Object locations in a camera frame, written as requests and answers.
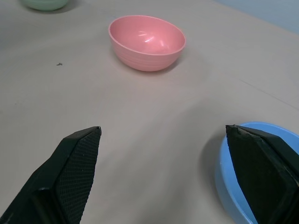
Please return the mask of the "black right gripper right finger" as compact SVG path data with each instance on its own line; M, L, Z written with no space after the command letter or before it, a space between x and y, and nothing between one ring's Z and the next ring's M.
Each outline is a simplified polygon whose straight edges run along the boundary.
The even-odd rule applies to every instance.
M299 156L279 136L227 125L238 184L259 224L299 222Z

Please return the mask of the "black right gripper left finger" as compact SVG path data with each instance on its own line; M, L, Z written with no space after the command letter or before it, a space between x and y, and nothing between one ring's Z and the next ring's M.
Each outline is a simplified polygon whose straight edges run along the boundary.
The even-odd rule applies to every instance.
M78 224L93 185L99 126L63 138L23 185L0 218L2 224Z

